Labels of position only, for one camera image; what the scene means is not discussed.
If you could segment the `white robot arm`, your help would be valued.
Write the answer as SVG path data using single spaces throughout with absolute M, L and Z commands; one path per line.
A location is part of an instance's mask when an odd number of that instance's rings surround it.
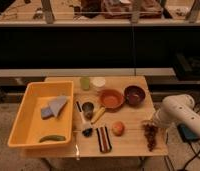
M 193 110 L 194 106 L 195 100 L 191 95 L 167 96 L 162 100 L 160 108 L 142 124 L 168 128 L 173 122 L 180 121 L 200 137 L 200 115 Z

